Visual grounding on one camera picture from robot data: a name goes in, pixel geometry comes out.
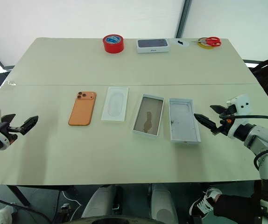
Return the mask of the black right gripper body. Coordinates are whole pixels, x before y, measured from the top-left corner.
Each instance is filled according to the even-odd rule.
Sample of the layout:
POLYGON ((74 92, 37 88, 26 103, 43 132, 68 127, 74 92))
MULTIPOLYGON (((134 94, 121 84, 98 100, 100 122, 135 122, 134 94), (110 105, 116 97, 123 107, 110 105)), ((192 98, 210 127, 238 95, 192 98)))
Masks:
POLYGON ((236 106, 229 106, 228 114, 219 114, 219 117, 221 118, 221 121, 220 121, 221 127, 219 127, 219 130, 225 136, 228 135, 229 130, 233 126, 234 121, 235 121, 234 118, 230 118, 230 117, 234 116, 236 112, 237 112, 236 106))

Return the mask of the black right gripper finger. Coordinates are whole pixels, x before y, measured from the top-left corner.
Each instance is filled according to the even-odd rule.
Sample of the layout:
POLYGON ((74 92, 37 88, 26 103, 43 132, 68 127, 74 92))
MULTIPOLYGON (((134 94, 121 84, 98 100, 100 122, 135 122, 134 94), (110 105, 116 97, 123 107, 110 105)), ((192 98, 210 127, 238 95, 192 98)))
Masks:
POLYGON ((210 106, 217 114, 228 114, 228 108, 221 105, 211 105, 210 106))
POLYGON ((207 127, 212 132, 212 134, 216 135, 219 133, 216 123, 211 121, 208 117, 197 113, 194 114, 194 117, 200 124, 207 127))

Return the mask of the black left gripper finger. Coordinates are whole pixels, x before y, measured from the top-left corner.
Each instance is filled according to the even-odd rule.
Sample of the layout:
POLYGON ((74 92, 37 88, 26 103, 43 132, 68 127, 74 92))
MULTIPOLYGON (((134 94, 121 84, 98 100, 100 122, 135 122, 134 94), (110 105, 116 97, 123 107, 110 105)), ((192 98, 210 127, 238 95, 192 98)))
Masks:
POLYGON ((20 133, 26 135, 38 122, 38 116, 33 116, 27 119, 20 127, 9 127, 8 131, 11 133, 20 133))
POLYGON ((8 115, 4 115, 1 117, 1 123, 11 123, 11 121, 14 119, 14 117, 16 116, 16 114, 8 114, 8 115))

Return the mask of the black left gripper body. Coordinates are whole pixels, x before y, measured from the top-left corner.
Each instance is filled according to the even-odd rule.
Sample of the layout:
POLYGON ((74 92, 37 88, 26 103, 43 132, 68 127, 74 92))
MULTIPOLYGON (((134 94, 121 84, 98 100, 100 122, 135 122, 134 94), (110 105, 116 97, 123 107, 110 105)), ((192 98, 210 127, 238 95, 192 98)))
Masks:
POLYGON ((10 123, 9 122, 1 122, 0 123, 0 133, 3 134, 12 144, 14 141, 17 140, 17 134, 11 134, 9 132, 10 123))

